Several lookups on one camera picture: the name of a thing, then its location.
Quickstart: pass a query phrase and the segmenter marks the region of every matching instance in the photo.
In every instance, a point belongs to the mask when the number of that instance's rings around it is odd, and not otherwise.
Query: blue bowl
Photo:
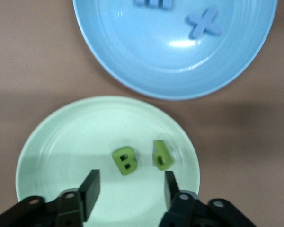
[[[89,48],[118,81],[146,96],[186,100],[232,82],[252,62],[272,25],[277,0],[73,0]],[[219,34],[198,37],[191,14],[215,7]]]

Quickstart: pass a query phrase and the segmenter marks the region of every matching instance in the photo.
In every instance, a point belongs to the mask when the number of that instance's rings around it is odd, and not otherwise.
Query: brown table
[[[0,0],[0,213],[17,202],[17,161],[32,130],[59,107],[101,95],[146,101],[184,128],[198,154],[203,202],[226,198],[258,226],[284,226],[284,0],[241,76],[181,102],[113,79],[85,44],[72,1]]]

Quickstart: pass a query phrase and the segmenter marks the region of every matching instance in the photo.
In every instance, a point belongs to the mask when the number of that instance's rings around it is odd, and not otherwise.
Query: light green plate
[[[198,193],[199,164],[183,129],[150,104],[101,96],[57,110],[30,135],[17,166],[18,200],[38,195],[51,201],[79,187],[91,169],[100,169],[100,196],[85,226],[158,226],[166,205],[164,172],[152,160],[154,140],[168,145],[180,189]],[[131,146],[138,161],[127,176],[112,159],[123,146]]]

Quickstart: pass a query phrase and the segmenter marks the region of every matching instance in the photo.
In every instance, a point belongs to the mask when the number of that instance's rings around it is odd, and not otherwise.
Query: green letter
[[[154,141],[153,158],[159,170],[167,170],[173,164],[169,150],[163,140]]]
[[[135,171],[138,167],[134,150],[131,147],[123,147],[113,152],[113,159],[122,175]]]

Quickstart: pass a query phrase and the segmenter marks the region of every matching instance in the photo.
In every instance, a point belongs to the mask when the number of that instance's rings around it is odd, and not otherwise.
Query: plate
[[[167,10],[134,0],[73,4],[87,45],[114,78],[146,96],[186,100],[215,92],[243,72],[268,35],[277,0],[173,0]],[[188,16],[212,7],[221,33],[191,37],[195,25]]]
[[[158,108],[135,99],[100,96],[71,103],[48,116],[28,138],[17,173],[18,200],[55,199],[100,169],[101,191],[85,226],[156,227],[166,212],[164,171],[152,160],[153,141],[170,148],[179,188],[198,193],[200,171],[183,129]],[[122,176],[112,152],[130,146],[138,168]]]

